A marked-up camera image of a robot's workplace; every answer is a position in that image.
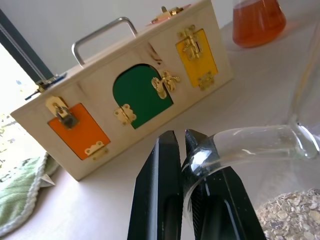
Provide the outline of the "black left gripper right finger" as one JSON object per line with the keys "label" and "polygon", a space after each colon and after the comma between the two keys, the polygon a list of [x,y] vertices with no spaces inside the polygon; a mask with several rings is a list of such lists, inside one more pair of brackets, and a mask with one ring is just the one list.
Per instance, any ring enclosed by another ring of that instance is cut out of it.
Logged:
{"label": "black left gripper right finger", "polygon": [[241,178],[232,167],[211,172],[219,159],[207,135],[185,131],[184,214],[195,240],[267,240]]}

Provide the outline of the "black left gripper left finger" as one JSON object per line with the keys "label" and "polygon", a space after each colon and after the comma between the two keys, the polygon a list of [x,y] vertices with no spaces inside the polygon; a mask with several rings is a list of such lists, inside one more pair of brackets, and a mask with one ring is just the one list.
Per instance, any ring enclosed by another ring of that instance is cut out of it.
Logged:
{"label": "black left gripper left finger", "polygon": [[136,177],[127,240],[180,240],[182,213],[180,149],[168,130]]}

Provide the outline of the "glass mug with oatmeal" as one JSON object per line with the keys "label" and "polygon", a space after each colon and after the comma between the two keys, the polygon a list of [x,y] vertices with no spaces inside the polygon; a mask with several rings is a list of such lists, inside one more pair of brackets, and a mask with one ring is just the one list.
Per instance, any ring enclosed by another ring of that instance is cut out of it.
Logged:
{"label": "glass mug with oatmeal", "polygon": [[320,240],[320,0],[281,0],[276,41],[240,49],[222,30],[234,79],[209,114],[219,154],[241,178],[266,240]]}

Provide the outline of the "wooden lock box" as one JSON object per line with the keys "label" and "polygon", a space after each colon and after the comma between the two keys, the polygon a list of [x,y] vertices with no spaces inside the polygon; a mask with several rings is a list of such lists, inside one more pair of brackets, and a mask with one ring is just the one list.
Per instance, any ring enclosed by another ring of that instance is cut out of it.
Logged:
{"label": "wooden lock box", "polygon": [[12,117],[79,181],[233,78],[211,0],[76,41],[77,65]]}

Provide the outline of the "green knitted cloth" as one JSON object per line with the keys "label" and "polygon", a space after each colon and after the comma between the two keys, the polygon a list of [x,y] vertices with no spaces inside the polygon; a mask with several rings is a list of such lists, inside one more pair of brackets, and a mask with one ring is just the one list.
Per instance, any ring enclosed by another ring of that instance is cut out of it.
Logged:
{"label": "green knitted cloth", "polygon": [[32,215],[41,188],[54,186],[51,176],[59,164],[46,153],[27,158],[0,174],[0,240]]}

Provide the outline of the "glass flask with orange liquid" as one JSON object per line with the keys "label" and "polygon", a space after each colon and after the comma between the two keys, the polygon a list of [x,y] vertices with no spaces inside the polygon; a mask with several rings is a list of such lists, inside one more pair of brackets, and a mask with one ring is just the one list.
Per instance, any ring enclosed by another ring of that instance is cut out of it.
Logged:
{"label": "glass flask with orange liquid", "polygon": [[242,48],[254,48],[276,39],[287,20],[278,0],[232,0],[232,39]]}

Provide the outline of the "dark window frame bar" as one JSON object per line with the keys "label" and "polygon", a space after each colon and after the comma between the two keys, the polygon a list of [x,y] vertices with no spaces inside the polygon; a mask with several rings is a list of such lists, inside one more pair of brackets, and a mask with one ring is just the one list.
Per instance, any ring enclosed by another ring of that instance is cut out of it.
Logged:
{"label": "dark window frame bar", "polygon": [[8,51],[34,82],[47,80],[54,76],[1,9],[0,45]]}

